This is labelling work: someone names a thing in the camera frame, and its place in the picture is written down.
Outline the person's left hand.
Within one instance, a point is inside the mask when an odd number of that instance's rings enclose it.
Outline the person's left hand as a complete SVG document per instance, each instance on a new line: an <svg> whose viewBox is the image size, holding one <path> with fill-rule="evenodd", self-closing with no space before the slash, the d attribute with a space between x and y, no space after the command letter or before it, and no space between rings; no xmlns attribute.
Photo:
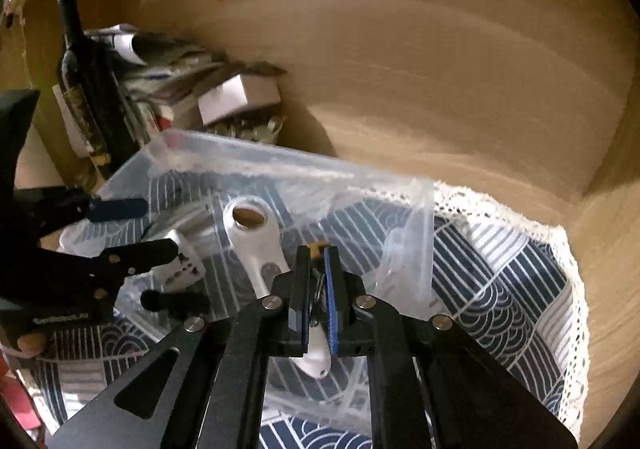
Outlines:
<svg viewBox="0 0 640 449"><path fill-rule="evenodd" d="M16 358L32 359L41 355L47 342L48 338L43 333L28 333L17 339L10 339L9 334L1 330L1 351Z"/></svg>

